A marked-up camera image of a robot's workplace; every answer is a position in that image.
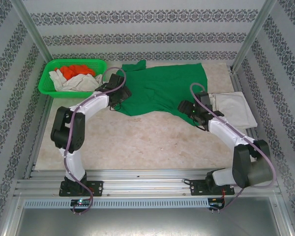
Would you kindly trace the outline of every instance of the white cloth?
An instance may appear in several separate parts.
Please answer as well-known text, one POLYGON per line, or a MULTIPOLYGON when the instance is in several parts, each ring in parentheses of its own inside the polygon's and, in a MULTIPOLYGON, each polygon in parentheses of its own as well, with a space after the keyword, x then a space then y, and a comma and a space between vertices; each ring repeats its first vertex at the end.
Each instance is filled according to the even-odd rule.
POLYGON ((223 113, 229 123, 236 128, 257 127, 258 124, 242 92, 212 93, 209 96, 213 110, 223 113))
POLYGON ((54 82, 56 91, 94 91, 102 85, 102 75, 97 75, 95 78, 90 75, 79 74, 66 80, 60 70, 49 72, 50 78, 54 82))

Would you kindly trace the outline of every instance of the green basket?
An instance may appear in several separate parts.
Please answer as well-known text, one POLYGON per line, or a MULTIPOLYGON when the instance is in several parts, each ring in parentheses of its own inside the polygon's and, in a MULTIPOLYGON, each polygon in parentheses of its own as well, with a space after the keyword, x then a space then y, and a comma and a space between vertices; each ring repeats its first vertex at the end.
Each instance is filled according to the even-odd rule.
POLYGON ((61 92, 56 91, 54 82, 49 76, 50 71, 54 71, 55 68, 60 69, 62 66, 70 65, 87 65, 89 68, 95 71, 95 75, 103 74, 107 69, 107 64, 101 59, 56 59, 47 63, 43 75, 38 84, 38 90, 51 97, 81 97, 86 98, 91 96, 93 92, 61 92))

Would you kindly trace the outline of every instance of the orange cloth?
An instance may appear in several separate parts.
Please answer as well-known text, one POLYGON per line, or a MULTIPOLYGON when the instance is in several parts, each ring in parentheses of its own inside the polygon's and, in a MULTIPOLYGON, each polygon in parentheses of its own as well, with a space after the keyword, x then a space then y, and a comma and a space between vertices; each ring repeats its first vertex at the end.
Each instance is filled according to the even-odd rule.
POLYGON ((71 65, 69 67, 63 66, 60 68, 60 72, 63 74, 66 80, 69 80, 79 74, 91 74, 93 77, 95 76, 95 72, 92 69, 88 68, 86 65, 71 65))

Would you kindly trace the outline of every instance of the metal floor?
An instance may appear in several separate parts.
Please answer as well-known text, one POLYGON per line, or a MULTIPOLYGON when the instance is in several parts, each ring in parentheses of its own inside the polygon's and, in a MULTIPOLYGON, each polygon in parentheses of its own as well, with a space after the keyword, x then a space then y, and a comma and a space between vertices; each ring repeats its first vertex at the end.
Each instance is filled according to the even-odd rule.
POLYGON ((24 209, 18 236, 276 236, 266 197, 239 198, 225 212, 207 208, 24 209))

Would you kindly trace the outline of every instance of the folded white cloth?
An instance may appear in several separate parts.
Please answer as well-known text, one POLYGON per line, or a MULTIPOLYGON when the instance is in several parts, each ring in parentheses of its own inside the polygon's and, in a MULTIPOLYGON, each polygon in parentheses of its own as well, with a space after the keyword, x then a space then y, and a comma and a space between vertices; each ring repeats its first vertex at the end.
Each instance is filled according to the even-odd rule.
POLYGON ((90 75, 79 74, 66 80, 60 70, 49 72, 50 78, 54 82, 56 91, 94 91, 102 85, 102 75, 95 78, 90 75))
POLYGON ((236 128, 257 127, 258 124, 242 92, 212 93, 209 96, 213 110, 223 113, 229 123, 236 128))

